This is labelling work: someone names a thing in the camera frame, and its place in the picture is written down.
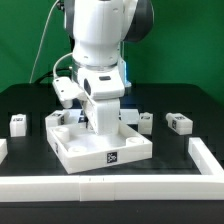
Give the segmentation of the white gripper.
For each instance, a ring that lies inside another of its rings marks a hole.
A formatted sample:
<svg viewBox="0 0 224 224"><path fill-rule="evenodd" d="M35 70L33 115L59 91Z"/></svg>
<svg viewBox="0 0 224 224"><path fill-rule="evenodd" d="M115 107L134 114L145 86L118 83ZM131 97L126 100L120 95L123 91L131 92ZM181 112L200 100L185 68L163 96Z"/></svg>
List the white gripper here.
<svg viewBox="0 0 224 224"><path fill-rule="evenodd" d="M106 71L80 67L74 80L87 96L81 105L94 132L97 135L117 134L120 97L125 92L118 67Z"/></svg>

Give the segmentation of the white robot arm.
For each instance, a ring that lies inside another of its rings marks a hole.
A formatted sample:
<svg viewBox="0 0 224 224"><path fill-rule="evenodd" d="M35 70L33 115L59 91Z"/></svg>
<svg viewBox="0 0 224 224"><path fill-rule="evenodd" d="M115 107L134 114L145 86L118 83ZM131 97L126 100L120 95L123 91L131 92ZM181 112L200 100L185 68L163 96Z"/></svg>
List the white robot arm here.
<svg viewBox="0 0 224 224"><path fill-rule="evenodd" d="M151 0L65 0L64 26L74 41L72 81L95 133L116 133L125 93L122 42L139 42L154 22Z"/></svg>

